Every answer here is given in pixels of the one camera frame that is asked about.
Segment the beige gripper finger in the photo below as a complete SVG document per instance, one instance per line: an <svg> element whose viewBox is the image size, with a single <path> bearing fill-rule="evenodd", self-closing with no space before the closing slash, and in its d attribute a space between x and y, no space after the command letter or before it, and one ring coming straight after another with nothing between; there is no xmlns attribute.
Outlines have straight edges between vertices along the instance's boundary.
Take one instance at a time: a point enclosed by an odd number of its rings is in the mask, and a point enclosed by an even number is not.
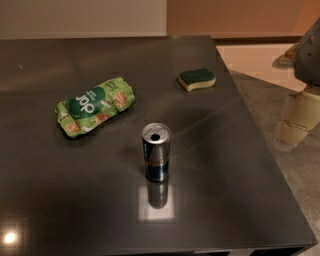
<svg viewBox="0 0 320 256"><path fill-rule="evenodd" d="M320 95L304 90L291 94L277 132L282 144L296 146L320 123Z"/></svg>

